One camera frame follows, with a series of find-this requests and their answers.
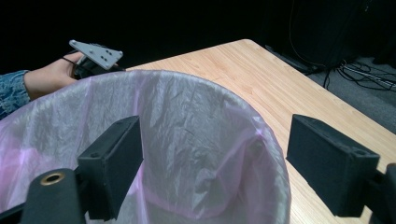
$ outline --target black equipment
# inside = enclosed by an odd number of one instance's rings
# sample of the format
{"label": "black equipment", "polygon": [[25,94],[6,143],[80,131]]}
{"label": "black equipment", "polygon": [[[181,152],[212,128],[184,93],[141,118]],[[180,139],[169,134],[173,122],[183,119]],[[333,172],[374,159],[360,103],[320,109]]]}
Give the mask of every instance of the black equipment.
{"label": "black equipment", "polygon": [[396,164],[376,170],[379,155],[321,120],[294,114],[287,160],[338,217],[396,223]]}
{"label": "black equipment", "polygon": [[36,177],[25,203],[0,214],[0,223],[86,223],[117,219],[143,161],[139,117],[113,123],[80,156],[76,170]]}

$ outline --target denim sleeve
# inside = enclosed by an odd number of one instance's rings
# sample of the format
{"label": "denim sleeve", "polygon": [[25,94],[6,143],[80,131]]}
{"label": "denim sleeve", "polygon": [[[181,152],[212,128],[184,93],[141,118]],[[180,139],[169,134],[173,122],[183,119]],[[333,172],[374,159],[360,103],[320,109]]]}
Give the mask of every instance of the denim sleeve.
{"label": "denim sleeve", "polygon": [[0,76],[0,119],[29,103],[30,98],[23,82],[27,72],[21,70]]}

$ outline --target table surface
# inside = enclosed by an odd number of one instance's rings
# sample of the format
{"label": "table surface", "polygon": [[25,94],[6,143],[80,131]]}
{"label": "table surface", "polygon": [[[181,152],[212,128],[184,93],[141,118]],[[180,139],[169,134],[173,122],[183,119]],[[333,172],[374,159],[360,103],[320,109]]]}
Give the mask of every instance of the table surface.
{"label": "table surface", "polygon": [[[377,169],[396,161],[396,135],[369,119],[255,42],[242,39],[133,69],[170,70],[211,80],[251,104],[274,131],[287,155],[293,114],[320,119],[381,156]],[[361,217],[334,217],[302,176],[286,161],[291,188],[290,223],[364,223]]]}

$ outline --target plastic bag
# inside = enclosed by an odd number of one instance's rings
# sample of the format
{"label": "plastic bag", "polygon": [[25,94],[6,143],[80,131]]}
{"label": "plastic bag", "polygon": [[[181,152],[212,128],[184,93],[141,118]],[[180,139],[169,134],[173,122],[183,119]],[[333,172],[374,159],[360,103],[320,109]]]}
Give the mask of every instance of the plastic bag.
{"label": "plastic bag", "polygon": [[[0,121],[0,212],[113,122],[140,117],[144,160],[107,223],[289,223],[290,184],[272,130],[208,80],[135,70],[82,79]],[[102,220],[88,220],[103,223]]]}

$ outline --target black cable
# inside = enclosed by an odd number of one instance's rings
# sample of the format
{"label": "black cable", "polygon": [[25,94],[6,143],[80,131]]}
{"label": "black cable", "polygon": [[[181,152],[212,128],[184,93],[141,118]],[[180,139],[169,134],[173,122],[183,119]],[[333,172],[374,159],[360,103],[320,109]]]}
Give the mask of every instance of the black cable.
{"label": "black cable", "polygon": [[385,83],[387,85],[395,85],[396,84],[395,80],[379,77],[378,75],[375,75],[375,74],[364,73],[364,72],[361,72],[359,70],[354,70],[354,69],[352,69],[350,67],[347,67],[347,66],[344,66],[344,69],[352,71],[352,72],[355,72],[355,73],[357,73],[357,74],[359,74],[361,76],[364,76],[364,77],[370,77],[372,79],[375,79],[375,80],[378,80],[380,82],[383,82],[383,83]]}
{"label": "black cable", "polygon": [[[355,68],[357,68],[357,69],[359,69],[360,71],[363,71],[363,72],[376,74],[376,75],[390,75],[390,76],[396,77],[395,73],[389,73],[389,72],[384,71],[382,69],[372,67],[372,66],[370,66],[370,65],[368,65],[366,63],[353,62],[353,63],[350,63],[349,65],[354,66]],[[376,71],[381,72],[381,73],[373,73],[372,70],[376,70]]]}
{"label": "black cable", "polygon": [[327,70],[326,77],[324,78],[324,81],[323,81],[323,88],[326,89],[326,90],[329,89],[329,85],[330,85],[330,72],[331,72],[331,71],[332,71],[331,69],[328,69],[328,70]]}
{"label": "black cable", "polygon": [[70,61],[70,60],[66,59],[65,57],[62,57],[62,59],[66,60],[66,61],[68,61],[68,62],[70,62],[70,63],[72,63],[74,66],[78,66],[77,63],[75,63],[75,62],[73,62],[73,61]]}
{"label": "black cable", "polygon": [[294,45],[293,45],[293,43],[292,43],[292,41],[291,41],[291,19],[292,19],[293,10],[294,10],[294,1],[295,1],[295,0],[293,0],[292,3],[291,3],[291,13],[290,13],[290,19],[289,19],[289,42],[290,42],[291,48],[293,49],[294,53],[295,53],[300,59],[302,59],[303,61],[305,61],[306,63],[310,63],[310,64],[317,65],[317,66],[321,66],[321,67],[322,67],[321,70],[326,70],[326,69],[327,69],[327,66],[326,66],[325,64],[323,64],[323,63],[313,63],[313,62],[310,62],[310,61],[306,60],[305,58],[303,58],[303,57],[297,52],[296,48],[294,47]]}
{"label": "black cable", "polygon": [[[376,91],[395,91],[392,88],[395,87],[396,83],[390,83],[389,86],[386,87],[386,86],[382,85],[381,83],[379,83],[377,80],[375,80],[375,78],[372,78],[372,77],[363,76],[361,78],[355,78],[346,71],[345,65],[336,69],[336,71],[338,72],[339,75],[341,75],[341,77],[345,78],[346,80],[353,81],[357,85],[359,85],[363,88],[370,89],[370,90],[376,90]],[[374,84],[376,87],[363,85],[362,83]]]}

